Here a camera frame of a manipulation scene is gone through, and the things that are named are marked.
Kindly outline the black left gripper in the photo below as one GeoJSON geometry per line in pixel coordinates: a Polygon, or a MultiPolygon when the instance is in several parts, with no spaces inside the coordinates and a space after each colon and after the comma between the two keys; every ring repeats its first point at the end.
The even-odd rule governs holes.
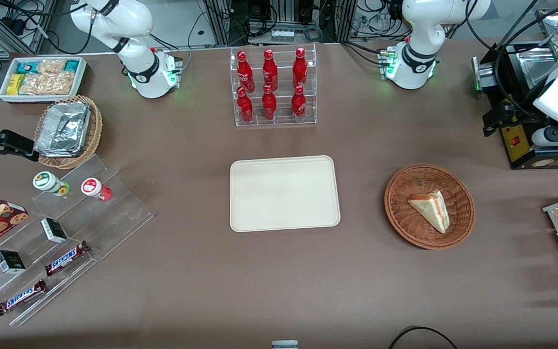
{"type": "Polygon", "coordinates": [[[523,124],[535,123],[531,113],[523,112],[507,98],[501,101],[502,112],[488,112],[484,115],[483,136],[490,137],[494,133],[523,124]]]}

